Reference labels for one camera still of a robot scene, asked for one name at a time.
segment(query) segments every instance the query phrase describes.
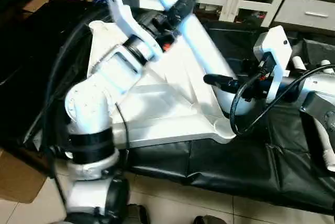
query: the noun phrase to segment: gray metal part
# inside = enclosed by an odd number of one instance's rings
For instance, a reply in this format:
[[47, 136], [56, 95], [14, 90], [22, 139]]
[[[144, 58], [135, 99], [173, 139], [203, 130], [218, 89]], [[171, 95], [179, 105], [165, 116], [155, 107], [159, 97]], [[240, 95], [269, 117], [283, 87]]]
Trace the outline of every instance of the gray metal part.
[[307, 78], [301, 88], [301, 92], [294, 105], [301, 109], [307, 95], [310, 92], [316, 92], [320, 95], [327, 96], [327, 101], [335, 104], [335, 75], [320, 73]]
[[115, 152], [110, 157], [90, 164], [74, 164], [68, 162], [69, 176], [73, 181], [89, 181], [101, 178], [102, 172], [105, 169], [115, 165], [119, 159], [119, 151]]
[[335, 140], [335, 106], [334, 97], [315, 92], [309, 93], [301, 111], [316, 118], [328, 133], [329, 139]]

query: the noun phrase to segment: metal tube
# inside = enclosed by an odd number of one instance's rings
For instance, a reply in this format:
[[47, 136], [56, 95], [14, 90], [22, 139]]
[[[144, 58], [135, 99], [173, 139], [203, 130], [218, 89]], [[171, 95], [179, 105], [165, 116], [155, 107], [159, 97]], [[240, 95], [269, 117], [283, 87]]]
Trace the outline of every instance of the metal tube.
[[[178, 0], [160, 0], [165, 9], [169, 10]], [[216, 48], [215, 44], [207, 34], [204, 27], [195, 15], [190, 14], [179, 26], [186, 42], [192, 49], [197, 61], [204, 68], [207, 74], [221, 74], [236, 78], [226, 60]], [[230, 112], [230, 107], [234, 94], [213, 88], [216, 93], [218, 103], [225, 112]], [[254, 105], [254, 102], [241, 100], [237, 108], [237, 115], [246, 114]]]

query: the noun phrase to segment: cardboard box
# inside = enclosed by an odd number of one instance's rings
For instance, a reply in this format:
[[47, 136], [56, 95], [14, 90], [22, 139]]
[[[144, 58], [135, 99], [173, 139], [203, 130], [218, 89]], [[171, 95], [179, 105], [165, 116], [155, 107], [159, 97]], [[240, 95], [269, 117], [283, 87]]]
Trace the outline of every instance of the cardboard box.
[[31, 203], [45, 180], [45, 175], [0, 149], [0, 198]]

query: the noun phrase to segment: orange component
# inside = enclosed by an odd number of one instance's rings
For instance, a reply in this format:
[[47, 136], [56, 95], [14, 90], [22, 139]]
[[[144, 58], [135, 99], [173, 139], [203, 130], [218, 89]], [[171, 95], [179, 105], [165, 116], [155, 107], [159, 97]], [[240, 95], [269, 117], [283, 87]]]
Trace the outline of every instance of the orange component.
[[170, 43], [165, 43], [165, 44], [163, 45], [163, 50], [164, 50], [164, 51], [167, 51], [170, 47], [171, 47], [171, 44], [170, 44]]

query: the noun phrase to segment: cabinet drawer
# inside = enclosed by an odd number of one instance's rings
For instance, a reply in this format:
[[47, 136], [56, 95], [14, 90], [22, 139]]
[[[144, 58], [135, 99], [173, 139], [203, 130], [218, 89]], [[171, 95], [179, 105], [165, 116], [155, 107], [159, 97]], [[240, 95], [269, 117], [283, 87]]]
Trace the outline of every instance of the cabinet drawer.
[[335, 30], [335, 3], [317, 0], [285, 0], [275, 21]]

